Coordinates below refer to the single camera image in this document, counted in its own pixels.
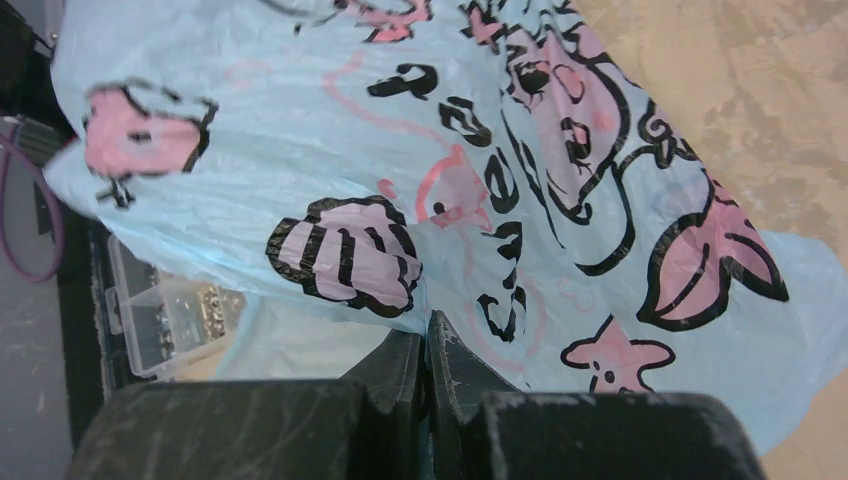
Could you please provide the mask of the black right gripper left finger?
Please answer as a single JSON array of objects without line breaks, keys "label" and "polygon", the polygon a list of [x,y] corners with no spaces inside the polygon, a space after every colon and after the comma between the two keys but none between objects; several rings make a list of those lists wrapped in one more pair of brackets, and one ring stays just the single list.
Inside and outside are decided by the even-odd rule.
[{"label": "black right gripper left finger", "polygon": [[338,380],[149,383],[100,410],[70,479],[415,479],[424,341],[392,332]]}]

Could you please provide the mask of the light blue printed plastic bag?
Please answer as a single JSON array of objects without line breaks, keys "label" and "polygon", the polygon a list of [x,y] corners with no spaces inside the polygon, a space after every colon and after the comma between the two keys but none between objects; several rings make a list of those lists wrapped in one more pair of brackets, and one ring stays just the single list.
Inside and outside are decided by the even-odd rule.
[{"label": "light blue printed plastic bag", "polygon": [[56,194],[272,315],[235,377],[433,313],[525,391],[698,392],[776,446],[847,278],[762,232],[569,1],[71,1]]}]

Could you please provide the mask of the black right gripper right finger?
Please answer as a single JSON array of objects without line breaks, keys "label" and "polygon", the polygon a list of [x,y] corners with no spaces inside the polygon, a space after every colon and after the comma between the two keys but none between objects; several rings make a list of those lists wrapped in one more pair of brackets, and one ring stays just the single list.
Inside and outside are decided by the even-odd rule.
[{"label": "black right gripper right finger", "polygon": [[762,479],[741,424],[697,394],[524,393],[435,310],[427,397],[437,479]]}]

